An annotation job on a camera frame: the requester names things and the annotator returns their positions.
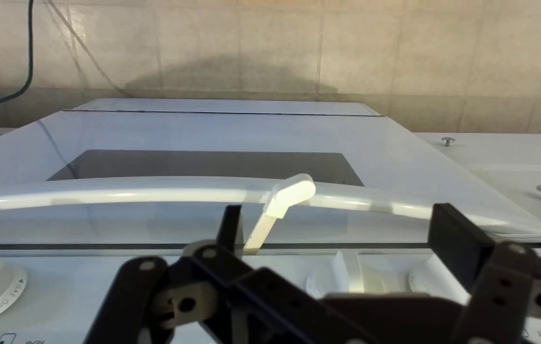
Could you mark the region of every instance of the white appliance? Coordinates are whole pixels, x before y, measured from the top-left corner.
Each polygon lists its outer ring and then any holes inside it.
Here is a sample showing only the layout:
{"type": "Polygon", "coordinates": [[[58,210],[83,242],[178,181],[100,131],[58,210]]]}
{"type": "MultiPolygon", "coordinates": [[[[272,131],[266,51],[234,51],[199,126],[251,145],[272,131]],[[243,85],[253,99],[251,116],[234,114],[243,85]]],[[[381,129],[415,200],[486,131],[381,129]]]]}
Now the white appliance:
{"type": "MultiPolygon", "coordinates": [[[[394,120],[354,103],[100,99],[0,135],[0,259],[29,273],[0,344],[81,342],[119,265],[213,238],[230,202],[251,234],[274,185],[310,173],[247,256],[312,294],[467,292],[427,248],[434,202],[496,238],[541,221],[394,120]]],[[[182,342],[205,342],[197,326],[182,342]]]]}

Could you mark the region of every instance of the black cable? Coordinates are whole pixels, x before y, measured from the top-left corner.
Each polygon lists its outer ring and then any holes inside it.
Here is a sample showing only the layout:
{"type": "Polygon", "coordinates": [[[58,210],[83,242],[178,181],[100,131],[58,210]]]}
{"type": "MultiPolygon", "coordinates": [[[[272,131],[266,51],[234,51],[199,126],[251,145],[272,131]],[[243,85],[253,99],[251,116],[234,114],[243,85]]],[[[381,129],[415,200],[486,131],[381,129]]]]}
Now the black cable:
{"type": "Polygon", "coordinates": [[[29,0],[29,5],[27,5],[27,78],[25,78],[25,84],[18,91],[0,97],[0,103],[12,101],[23,95],[33,84],[33,78],[35,78],[35,0],[29,0]]]}

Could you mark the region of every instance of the beige wall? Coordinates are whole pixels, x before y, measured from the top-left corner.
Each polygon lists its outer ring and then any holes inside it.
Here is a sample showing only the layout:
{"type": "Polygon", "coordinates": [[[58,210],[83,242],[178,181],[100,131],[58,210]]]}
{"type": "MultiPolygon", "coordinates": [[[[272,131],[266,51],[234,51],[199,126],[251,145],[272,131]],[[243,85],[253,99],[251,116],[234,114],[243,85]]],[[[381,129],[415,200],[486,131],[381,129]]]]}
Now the beige wall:
{"type": "MultiPolygon", "coordinates": [[[[23,124],[100,95],[364,101],[413,129],[541,131],[541,0],[46,0],[23,124]]],[[[0,93],[27,0],[0,0],[0,93]]]]}

